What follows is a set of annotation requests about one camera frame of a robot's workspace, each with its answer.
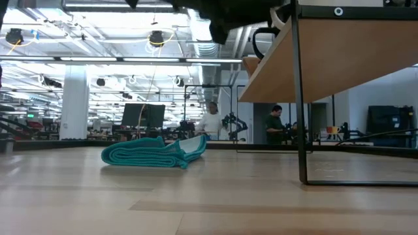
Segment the man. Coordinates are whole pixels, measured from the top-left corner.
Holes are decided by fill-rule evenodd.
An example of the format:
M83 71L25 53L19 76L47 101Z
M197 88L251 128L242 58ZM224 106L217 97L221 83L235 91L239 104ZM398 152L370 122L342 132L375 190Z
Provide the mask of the man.
M280 116L282 110L280 105L274 106L266 119L267 144L281 144L283 125Z

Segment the computer monitor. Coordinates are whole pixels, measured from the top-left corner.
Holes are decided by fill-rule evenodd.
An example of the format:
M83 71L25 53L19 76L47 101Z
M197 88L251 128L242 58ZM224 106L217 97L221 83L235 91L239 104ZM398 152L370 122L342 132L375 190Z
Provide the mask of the computer monitor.
M143 104L125 104L122 125L136 127ZM165 105L147 104L141 116L141 127L163 127Z

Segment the pipe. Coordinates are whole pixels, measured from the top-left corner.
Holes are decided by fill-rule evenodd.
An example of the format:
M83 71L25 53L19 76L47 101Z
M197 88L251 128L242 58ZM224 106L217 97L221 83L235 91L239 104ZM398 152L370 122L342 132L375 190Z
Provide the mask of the pipe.
M241 47L240 47L240 51L238 53L238 58L241 58L244 55L244 50L246 49L247 42L248 42L248 37L249 37L249 34L251 33L251 30L252 30L251 26L246 27L246 31L244 33L244 38L242 39L242 44L241 44Z
M244 30L243 27L239 27L238 31L236 32L236 38L235 38L235 43L234 43L234 48L233 48L233 53L231 55L231 58L235 58L236 51L238 50L238 46L240 45L243 30Z

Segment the teal towel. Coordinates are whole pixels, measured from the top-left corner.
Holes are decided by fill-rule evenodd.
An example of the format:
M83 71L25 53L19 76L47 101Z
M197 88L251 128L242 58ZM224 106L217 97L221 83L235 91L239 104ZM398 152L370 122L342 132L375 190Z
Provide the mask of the teal towel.
M165 145L163 138L141 138L111 145L102 151L102 160L118 166L156 166L187 168L206 150L206 138L176 140Z

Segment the black cable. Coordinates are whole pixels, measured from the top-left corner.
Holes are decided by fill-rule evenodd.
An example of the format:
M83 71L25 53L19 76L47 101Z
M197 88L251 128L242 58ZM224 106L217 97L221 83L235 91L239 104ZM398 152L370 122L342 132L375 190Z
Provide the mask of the black cable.
M404 133L404 132L412 132L412 131L418 131L418 129L414 128L414 129L407 129L407 130L401 130L401 131L388 131L388 132L385 132L385 133L370 134L368 136L362 136L362 137L358 137L358 138L354 138L354 139L343 140L343 141L339 142L338 144L336 144L335 146L339 146L340 144L345 143L345 142L353 142L353 141L356 141L356 140L362 140L362 139L375 137L375 136L383 136L383 135L386 135L386 134L396 134L396 133Z

